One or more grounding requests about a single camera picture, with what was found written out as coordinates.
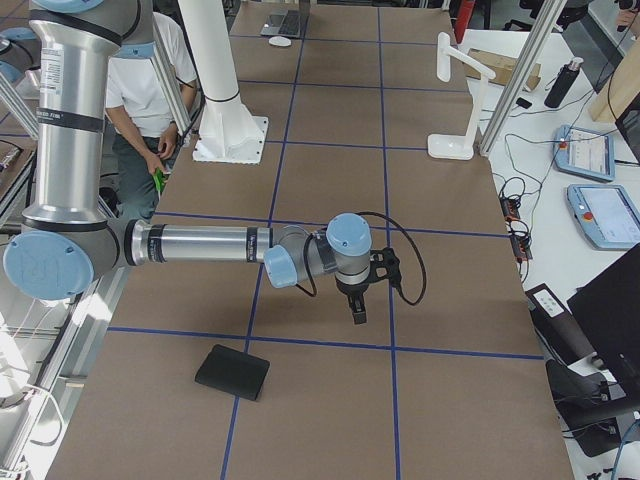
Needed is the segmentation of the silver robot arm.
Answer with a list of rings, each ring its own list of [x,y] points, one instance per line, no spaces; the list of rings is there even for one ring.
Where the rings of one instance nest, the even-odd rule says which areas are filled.
[[[30,24],[41,41],[38,152],[33,202],[3,266],[21,292],[62,300],[123,265],[241,261],[265,266],[271,284],[336,279],[356,323],[373,280],[369,226],[343,213],[309,233],[302,228],[152,225],[122,221],[98,207],[109,59],[150,57],[160,44],[148,1],[35,1]]]

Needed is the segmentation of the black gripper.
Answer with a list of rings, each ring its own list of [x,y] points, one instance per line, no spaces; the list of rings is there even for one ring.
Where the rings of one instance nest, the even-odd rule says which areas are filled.
[[[338,290],[347,297],[354,324],[365,324],[367,322],[367,313],[364,295],[369,288],[369,284],[367,282],[347,284],[340,280],[336,280],[336,286]]]

